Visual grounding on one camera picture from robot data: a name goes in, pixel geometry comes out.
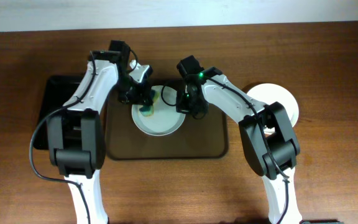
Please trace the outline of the green and yellow sponge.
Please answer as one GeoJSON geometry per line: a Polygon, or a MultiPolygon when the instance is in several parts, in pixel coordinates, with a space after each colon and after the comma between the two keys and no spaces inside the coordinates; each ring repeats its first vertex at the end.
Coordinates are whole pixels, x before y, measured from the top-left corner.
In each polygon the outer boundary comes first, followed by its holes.
{"type": "Polygon", "coordinates": [[[142,116],[144,117],[148,117],[148,116],[152,116],[154,113],[154,103],[157,102],[158,98],[159,98],[159,93],[156,92],[155,90],[151,90],[150,91],[150,97],[151,97],[151,104],[150,105],[144,105],[142,107],[139,108],[139,112],[142,116]]]}

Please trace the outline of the pale green plate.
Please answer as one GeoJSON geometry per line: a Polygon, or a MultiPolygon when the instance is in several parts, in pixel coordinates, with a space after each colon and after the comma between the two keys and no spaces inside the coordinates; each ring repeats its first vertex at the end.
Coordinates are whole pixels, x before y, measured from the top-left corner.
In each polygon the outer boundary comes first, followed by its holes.
{"type": "Polygon", "coordinates": [[[141,105],[132,105],[131,115],[134,124],[145,134],[151,136],[166,136],[175,132],[184,122],[186,115],[178,113],[174,106],[169,106],[161,99],[162,85],[152,87],[158,94],[153,104],[151,115],[144,116],[140,112],[141,105]]]}

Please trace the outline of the white plate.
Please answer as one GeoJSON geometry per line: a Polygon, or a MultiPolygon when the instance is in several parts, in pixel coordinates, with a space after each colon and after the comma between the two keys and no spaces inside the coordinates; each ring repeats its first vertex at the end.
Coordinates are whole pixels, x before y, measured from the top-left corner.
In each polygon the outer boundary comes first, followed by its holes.
{"type": "Polygon", "coordinates": [[[299,106],[295,97],[286,88],[273,83],[263,83],[252,87],[247,94],[268,105],[279,102],[284,106],[291,126],[295,127],[300,115],[299,106]]]}

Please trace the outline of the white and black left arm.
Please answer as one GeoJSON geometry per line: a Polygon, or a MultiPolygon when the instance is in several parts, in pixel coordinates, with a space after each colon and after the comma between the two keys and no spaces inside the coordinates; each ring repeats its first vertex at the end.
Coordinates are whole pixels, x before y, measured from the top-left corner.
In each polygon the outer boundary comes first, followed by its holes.
{"type": "Polygon", "coordinates": [[[106,157],[101,111],[117,88],[124,104],[152,105],[150,65],[130,61],[130,50],[92,51],[73,95],[45,119],[50,162],[68,184],[77,223],[108,223],[100,171],[106,157]]]}

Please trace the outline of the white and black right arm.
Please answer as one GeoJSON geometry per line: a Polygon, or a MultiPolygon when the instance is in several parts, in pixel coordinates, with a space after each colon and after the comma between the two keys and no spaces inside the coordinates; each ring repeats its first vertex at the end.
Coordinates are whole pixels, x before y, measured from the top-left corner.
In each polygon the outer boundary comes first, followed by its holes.
{"type": "Polygon", "coordinates": [[[255,100],[223,74],[185,75],[185,99],[218,107],[239,127],[244,156],[262,178],[270,223],[301,223],[295,193],[296,157],[300,144],[282,104],[255,100]]]}

